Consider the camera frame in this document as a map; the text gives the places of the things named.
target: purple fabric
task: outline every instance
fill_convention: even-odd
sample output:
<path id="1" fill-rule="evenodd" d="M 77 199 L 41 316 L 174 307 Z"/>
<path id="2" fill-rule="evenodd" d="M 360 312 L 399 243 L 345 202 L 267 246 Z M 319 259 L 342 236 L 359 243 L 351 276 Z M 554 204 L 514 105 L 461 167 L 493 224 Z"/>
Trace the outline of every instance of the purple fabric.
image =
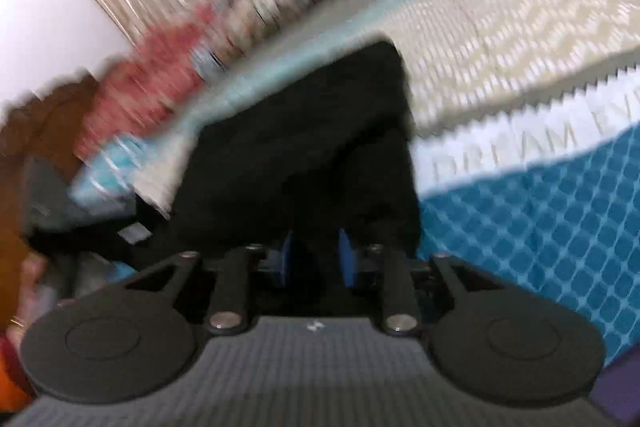
<path id="1" fill-rule="evenodd" d="M 640 419 L 640 344 L 603 371 L 591 400 L 624 426 Z"/>

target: orange object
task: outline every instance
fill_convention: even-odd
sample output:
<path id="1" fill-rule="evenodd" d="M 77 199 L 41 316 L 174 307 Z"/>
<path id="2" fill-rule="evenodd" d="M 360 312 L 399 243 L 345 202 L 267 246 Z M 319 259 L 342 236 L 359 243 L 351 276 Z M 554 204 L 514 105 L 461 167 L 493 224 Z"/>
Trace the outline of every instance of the orange object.
<path id="1" fill-rule="evenodd" d="M 31 397 L 9 377 L 6 362 L 0 357 L 0 411 L 17 412 L 30 401 Z"/>

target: white wall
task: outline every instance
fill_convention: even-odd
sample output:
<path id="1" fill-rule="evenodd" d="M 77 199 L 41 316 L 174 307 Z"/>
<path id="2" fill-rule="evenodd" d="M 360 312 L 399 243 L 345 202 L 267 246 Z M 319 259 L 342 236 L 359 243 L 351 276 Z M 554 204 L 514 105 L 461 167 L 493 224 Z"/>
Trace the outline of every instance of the white wall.
<path id="1" fill-rule="evenodd" d="M 7 102 L 55 77 L 102 69 L 129 42 L 94 0 L 0 0 L 0 121 Z"/>

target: black circular pad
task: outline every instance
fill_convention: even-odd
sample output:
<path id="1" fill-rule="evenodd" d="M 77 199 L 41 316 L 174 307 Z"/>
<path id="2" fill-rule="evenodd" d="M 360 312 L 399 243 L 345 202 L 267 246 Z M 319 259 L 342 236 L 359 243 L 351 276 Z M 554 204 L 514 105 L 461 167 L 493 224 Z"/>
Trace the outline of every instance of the black circular pad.
<path id="1" fill-rule="evenodd" d="M 520 289 L 469 293 L 437 324 L 431 353 L 453 384 L 493 402 L 540 407 L 584 394 L 604 361 L 582 316 Z"/>
<path id="2" fill-rule="evenodd" d="M 195 348 L 189 323 L 162 294 L 113 289 L 45 315 L 29 328 L 20 357 L 44 393 L 105 404 L 164 386 Z"/>

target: blue patterned sheet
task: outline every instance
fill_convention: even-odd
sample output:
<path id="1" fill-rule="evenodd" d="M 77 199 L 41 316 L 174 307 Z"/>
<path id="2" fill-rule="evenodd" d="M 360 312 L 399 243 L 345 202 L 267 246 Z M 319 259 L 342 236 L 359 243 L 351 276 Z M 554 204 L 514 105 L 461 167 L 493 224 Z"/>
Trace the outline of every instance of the blue patterned sheet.
<path id="1" fill-rule="evenodd" d="M 421 210 L 422 258 L 449 251 L 581 313 L 603 333 L 607 362 L 640 341 L 640 125 Z"/>

